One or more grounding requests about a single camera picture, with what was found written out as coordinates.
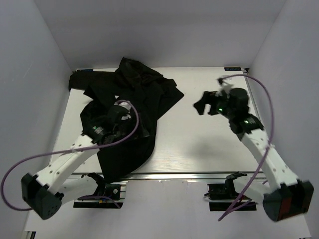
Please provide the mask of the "black jacket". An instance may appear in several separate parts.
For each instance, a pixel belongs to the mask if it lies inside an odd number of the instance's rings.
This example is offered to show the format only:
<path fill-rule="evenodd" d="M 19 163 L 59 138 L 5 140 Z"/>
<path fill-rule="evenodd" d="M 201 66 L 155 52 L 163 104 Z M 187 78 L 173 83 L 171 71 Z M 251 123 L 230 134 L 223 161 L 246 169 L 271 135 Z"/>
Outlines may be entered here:
<path fill-rule="evenodd" d="M 91 99 L 80 119 L 83 133 L 102 146 L 97 156 L 106 183 L 150 158 L 158 120 L 183 98 L 173 79 L 128 58 L 114 72 L 74 72 L 69 88 Z"/>

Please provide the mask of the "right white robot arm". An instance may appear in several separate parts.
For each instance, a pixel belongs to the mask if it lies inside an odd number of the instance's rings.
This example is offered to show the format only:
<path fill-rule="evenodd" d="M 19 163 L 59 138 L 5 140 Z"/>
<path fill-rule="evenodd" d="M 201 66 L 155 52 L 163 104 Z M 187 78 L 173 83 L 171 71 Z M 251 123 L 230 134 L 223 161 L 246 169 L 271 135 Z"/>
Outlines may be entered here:
<path fill-rule="evenodd" d="M 206 197 L 211 200 L 233 199 L 226 213 L 248 206 L 248 203 L 239 202 L 247 198 L 262 204 L 266 215 L 274 222 L 307 213 L 314 193 L 313 185 L 310 181 L 301 181 L 283 161 L 271 145 L 260 120 L 249 112 L 248 103 L 246 90 L 232 88 L 229 92 L 205 91 L 193 106 L 199 115 L 210 106 L 209 115 L 220 114 L 228 119 L 231 131 L 253 155 L 268 184 L 258 183 L 246 173 L 236 172 L 226 177 L 223 189 L 211 189 Z"/>

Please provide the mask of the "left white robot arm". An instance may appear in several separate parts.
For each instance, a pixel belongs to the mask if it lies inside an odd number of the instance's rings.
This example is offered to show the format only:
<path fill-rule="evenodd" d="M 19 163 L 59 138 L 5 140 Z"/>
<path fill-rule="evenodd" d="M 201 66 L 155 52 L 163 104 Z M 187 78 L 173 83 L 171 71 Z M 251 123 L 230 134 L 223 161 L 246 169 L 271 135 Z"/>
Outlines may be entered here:
<path fill-rule="evenodd" d="M 71 148 L 56 152 L 58 158 L 35 175 L 27 173 L 22 177 L 22 198 L 43 220 L 69 201 L 103 197 L 103 179 L 96 173 L 85 174 L 75 183 L 66 180 L 100 150 L 117 148 L 132 139 L 140 123 L 136 108 L 124 100 L 108 106 L 91 101 L 80 119 L 82 132 Z"/>

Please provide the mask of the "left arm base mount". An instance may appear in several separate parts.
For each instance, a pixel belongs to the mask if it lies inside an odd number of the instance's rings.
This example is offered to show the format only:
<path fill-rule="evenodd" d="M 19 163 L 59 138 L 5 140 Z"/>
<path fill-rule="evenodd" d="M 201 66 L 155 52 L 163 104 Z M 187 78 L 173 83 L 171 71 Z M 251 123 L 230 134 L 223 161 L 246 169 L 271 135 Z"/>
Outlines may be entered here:
<path fill-rule="evenodd" d="M 89 176 L 97 183 L 92 195 L 83 196 L 73 203 L 73 208 L 82 209 L 120 209 L 124 204 L 126 183 L 105 184 L 104 178 L 96 173 L 81 175 Z"/>

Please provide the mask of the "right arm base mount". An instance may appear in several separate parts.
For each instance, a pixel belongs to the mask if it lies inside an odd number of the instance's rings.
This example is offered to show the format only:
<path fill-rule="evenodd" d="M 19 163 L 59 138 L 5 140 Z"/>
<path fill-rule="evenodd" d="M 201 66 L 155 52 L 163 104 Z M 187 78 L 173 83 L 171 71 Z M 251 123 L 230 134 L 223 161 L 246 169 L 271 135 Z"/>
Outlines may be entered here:
<path fill-rule="evenodd" d="M 208 184 L 208 192 L 204 194 L 204 198 L 208 199 L 209 210 L 211 212 L 224 212 L 232 204 L 232 202 L 237 198 L 239 193 L 234 189 L 233 181 L 237 178 L 247 176 L 247 174 L 242 172 L 236 172 L 230 174 L 226 177 L 224 183 L 211 183 Z M 245 195 L 240 198 L 240 200 L 235 204 L 234 207 L 247 204 L 241 207 L 237 211 L 256 211 L 256 203 L 251 201 Z"/>

